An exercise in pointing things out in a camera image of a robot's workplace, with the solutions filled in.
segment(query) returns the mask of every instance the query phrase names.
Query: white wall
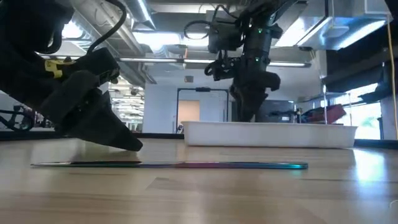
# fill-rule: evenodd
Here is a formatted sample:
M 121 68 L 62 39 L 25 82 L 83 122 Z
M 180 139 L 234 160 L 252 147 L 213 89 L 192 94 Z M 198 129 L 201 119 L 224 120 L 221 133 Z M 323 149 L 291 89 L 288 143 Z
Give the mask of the white wall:
M 392 96 L 381 100 L 381 116 L 383 118 L 384 139 L 396 140 L 394 101 Z
M 182 90 L 179 100 L 198 100 L 201 121 L 223 121 L 226 116 L 226 93 L 197 93 Z M 144 133 L 175 131 L 177 117 L 177 87 L 171 85 L 146 85 Z

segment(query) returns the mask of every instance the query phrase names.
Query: wooden table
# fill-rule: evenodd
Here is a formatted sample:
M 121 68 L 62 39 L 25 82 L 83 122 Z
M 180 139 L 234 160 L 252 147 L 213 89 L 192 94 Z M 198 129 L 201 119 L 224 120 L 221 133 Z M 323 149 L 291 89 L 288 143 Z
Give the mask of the wooden table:
M 309 170 L 31 168 L 32 162 L 303 161 Z M 398 151 L 0 143 L 0 223 L 398 223 Z

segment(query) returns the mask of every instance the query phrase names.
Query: ductwork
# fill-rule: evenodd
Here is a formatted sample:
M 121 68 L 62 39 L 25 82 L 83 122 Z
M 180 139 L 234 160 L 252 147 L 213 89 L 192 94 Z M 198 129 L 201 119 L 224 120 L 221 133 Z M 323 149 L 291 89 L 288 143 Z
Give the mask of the ductwork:
M 309 0 L 276 46 L 339 50 L 386 24 L 384 0 Z
M 89 34 L 94 34 L 94 39 L 97 39 L 114 26 L 119 19 L 117 12 L 108 4 L 98 1 L 81 1 L 73 0 L 73 6 L 76 9 L 75 19 L 76 22 L 84 28 Z M 95 28 L 92 24 L 98 24 L 98 19 L 106 21 L 110 26 L 97 26 Z M 128 46 L 128 55 L 144 56 L 144 52 L 141 46 L 134 38 L 132 32 L 129 30 L 127 25 L 123 25 L 117 32 L 121 40 L 117 42 L 107 40 L 105 46 L 107 46 L 115 57 L 124 55 L 121 52 L 120 45 Z M 120 63 L 120 66 L 125 75 L 125 79 L 128 80 L 132 85 L 144 86 L 147 83 L 156 83 L 156 81 L 150 77 L 145 70 L 140 70 L 136 66 L 125 65 Z
M 169 58 L 170 57 L 170 52 L 167 50 L 166 46 L 162 46 L 159 49 L 156 48 L 151 48 L 152 52 L 154 53 L 154 56 L 157 58 Z
M 156 26 L 150 16 L 150 10 L 145 0 L 124 0 L 131 11 L 134 20 L 146 27 L 156 30 Z

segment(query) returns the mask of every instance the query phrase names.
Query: ceiling pipe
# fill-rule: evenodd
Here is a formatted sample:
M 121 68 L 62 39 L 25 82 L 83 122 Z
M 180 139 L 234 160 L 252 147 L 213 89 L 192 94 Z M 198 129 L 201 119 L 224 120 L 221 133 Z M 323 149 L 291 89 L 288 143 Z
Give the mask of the ceiling pipe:
M 87 32 L 87 30 L 89 30 L 90 34 L 96 39 L 101 37 L 101 33 L 93 27 L 93 25 L 87 20 L 87 18 L 85 16 L 83 16 L 81 14 L 81 12 L 76 8 L 75 5 L 74 5 L 74 7 L 75 7 L 74 17 L 79 22 L 79 24 L 82 26 L 82 28 L 85 30 L 85 32 Z M 107 40 L 105 40 L 102 45 L 107 47 L 111 51 L 113 56 L 115 56 L 115 55 L 119 56 L 119 52 Z M 131 67 L 129 67 L 127 65 L 123 65 L 122 63 L 120 63 L 119 65 L 121 66 L 122 71 L 125 74 L 139 73 L 138 71 L 134 71 Z M 142 75 L 138 75 L 136 77 L 133 75 L 125 75 L 124 77 L 129 83 L 139 85 L 139 86 L 145 86 L 145 80 Z
M 66 55 L 40 55 L 43 58 L 57 58 L 60 60 L 65 59 Z M 71 57 L 72 60 L 77 60 L 79 57 Z M 183 59 L 183 58 L 138 58 L 138 57 L 116 57 L 119 62 L 143 62 L 143 63 L 199 63 L 209 64 L 214 60 L 207 59 Z M 295 68 L 309 68 L 312 66 L 308 62 L 271 62 L 270 67 L 295 67 Z
M 109 4 L 105 4 L 104 2 L 98 3 L 97 1 L 93 1 L 93 5 L 98 8 L 98 12 L 104 15 L 105 19 L 109 22 L 109 24 L 112 27 L 116 25 L 117 21 L 115 22 L 114 19 L 119 20 L 120 15 L 117 15 L 117 13 L 114 11 L 114 9 L 110 7 Z M 123 24 L 120 27 L 117 33 L 136 55 L 144 54 L 144 51 L 141 49 L 140 44 L 138 43 L 132 32 L 126 27 L 125 24 Z

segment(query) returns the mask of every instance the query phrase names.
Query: white tray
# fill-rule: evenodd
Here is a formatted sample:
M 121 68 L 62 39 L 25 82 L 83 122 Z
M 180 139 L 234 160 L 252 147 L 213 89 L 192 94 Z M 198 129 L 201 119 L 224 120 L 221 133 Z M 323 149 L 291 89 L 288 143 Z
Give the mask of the white tray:
M 217 123 L 184 121 L 189 146 L 320 147 L 354 146 L 357 127 L 324 124 Z

